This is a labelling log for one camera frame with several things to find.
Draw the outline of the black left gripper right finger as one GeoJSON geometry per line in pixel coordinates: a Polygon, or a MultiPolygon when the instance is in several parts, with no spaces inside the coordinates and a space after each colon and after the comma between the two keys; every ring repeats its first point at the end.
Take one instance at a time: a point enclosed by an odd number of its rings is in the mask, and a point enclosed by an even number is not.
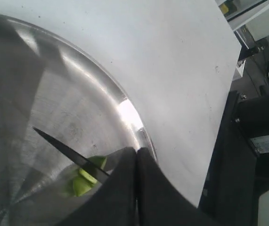
{"type": "Polygon", "coordinates": [[[218,226],[169,182],[147,148],[137,151],[137,200],[141,226],[218,226]]]}

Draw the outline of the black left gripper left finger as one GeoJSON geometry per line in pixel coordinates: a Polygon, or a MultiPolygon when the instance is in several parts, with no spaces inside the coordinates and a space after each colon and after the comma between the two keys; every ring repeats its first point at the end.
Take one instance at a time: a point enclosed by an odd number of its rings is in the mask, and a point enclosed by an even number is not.
{"type": "Polygon", "coordinates": [[[134,226],[136,151],[127,147],[106,182],[62,226],[134,226]]]}

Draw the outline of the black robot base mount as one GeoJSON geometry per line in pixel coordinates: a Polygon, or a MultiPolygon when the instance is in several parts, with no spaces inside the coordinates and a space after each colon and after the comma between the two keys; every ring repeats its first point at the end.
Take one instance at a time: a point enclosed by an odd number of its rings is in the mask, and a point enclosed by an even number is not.
{"type": "Polygon", "coordinates": [[[220,226],[258,224],[259,198],[269,190],[269,94],[228,94],[199,202],[220,226]]]}

